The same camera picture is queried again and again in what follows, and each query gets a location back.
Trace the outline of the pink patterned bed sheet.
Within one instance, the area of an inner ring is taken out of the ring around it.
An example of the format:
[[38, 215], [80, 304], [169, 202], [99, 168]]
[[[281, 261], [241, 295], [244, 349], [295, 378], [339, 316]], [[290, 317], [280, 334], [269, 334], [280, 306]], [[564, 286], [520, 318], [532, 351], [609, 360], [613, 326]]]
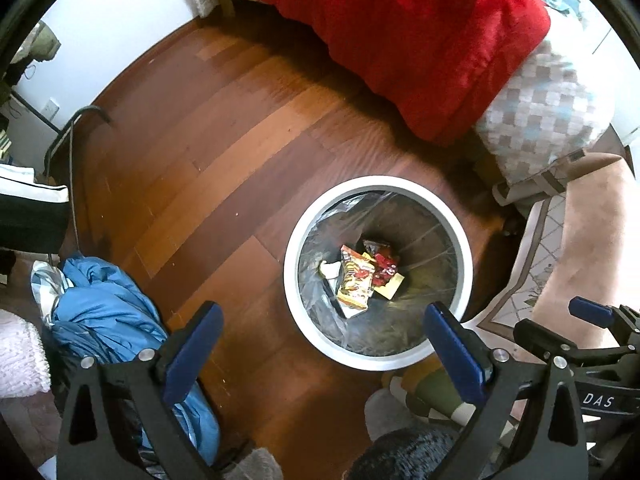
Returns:
[[563, 194], [536, 203], [510, 280], [465, 322], [489, 347], [515, 350], [513, 326], [530, 320], [578, 344], [612, 348], [614, 337], [568, 312], [576, 296], [639, 307], [639, 182], [623, 157], [588, 155]]

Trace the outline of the yellow cigarette box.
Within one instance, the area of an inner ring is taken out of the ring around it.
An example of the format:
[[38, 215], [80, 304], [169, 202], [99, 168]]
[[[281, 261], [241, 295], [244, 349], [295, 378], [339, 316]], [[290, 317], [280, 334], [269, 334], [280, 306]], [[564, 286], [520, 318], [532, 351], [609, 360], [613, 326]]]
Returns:
[[386, 284], [374, 286], [373, 291], [381, 295], [386, 300], [392, 300], [396, 295], [396, 292], [398, 292], [398, 289], [400, 289], [400, 285], [404, 279], [405, 278], [401, 274], [396, 273]]

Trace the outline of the orange red snack bag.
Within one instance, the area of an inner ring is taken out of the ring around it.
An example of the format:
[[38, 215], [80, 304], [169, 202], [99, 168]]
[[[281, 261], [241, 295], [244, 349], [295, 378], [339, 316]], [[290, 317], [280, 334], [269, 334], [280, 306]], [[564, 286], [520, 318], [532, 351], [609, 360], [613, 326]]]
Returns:
[[375, 266], [370, 258], [343, 245], [337, 299], [350, 308], [367, 310], [374, 274]]

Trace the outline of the white barcode box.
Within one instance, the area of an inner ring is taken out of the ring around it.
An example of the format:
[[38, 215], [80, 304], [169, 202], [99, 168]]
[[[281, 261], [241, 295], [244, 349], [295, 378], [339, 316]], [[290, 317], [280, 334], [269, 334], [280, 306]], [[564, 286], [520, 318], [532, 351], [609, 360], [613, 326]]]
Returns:
[[345, 320], [354, 318], [360, 313], [360, 310], [345, 304], [337, 298], [338, 286], [340, 286], [340, 278], [342, 272], [342, 264], [339, 261], [326, 262], [321, 260], [318, 266], [318, 272], [322, 278], [322, 287], [324, 293], [330, 300], [330, 304], [334, 307], [336, 313]]

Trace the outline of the white round trash bin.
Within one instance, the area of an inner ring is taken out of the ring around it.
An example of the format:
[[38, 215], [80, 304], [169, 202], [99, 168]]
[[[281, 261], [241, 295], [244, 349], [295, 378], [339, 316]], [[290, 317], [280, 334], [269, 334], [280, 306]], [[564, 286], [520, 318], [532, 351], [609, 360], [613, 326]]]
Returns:
[[439, 302], [461, 318], [472, 281], [460, 221], [435, 193], [398, 177], [356, 178], [324, 192], [284, 256], [285, 299], [299, 330], [330, 360], [370, 372], [429, 356], [425, 308]]

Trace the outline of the blue jacket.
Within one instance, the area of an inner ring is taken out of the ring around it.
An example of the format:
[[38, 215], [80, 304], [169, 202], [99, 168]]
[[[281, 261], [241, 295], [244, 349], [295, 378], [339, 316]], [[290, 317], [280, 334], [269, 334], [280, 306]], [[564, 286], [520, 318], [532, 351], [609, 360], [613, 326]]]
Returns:
[[[151, 299], [126, 272], [101, 258], [73, 256], [60, 268], [37, 260], [29, 281], [60, 412], [82, 359], [126, 363], [145, 349], [159, 349], [169, 338]], [[198, 380], [172, 411], [205, 463], [213, 465], [220, 428]]]

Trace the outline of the dark red snack wrapper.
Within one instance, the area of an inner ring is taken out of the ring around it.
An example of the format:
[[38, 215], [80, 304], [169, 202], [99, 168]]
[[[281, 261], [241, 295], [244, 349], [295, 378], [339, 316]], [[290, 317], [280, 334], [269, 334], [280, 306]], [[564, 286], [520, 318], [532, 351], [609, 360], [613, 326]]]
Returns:
[[364, 255], [369, 257], [375, 267], [372, 284], [384, 285], [397, 273], [399, 259], [393, 247], [386, 242], [363, 240]]

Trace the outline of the checked quilt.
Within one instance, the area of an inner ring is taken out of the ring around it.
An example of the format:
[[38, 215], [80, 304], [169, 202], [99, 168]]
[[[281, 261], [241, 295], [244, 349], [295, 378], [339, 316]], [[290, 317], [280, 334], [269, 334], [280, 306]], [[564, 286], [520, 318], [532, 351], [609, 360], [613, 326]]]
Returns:
[[606, 80], [572, 40], [545, 39], [475, 126], [507, 184], [595, 144], [614, 115]]

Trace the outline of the red blanket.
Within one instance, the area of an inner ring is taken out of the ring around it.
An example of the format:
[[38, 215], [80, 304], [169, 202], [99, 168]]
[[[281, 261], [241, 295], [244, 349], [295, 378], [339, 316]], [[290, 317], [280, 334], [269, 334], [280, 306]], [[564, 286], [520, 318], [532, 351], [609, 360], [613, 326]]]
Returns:
[[259, 0], [310, 26], [337, 64], [448, 146], [480, 119], [550, 29], [542, 0]]

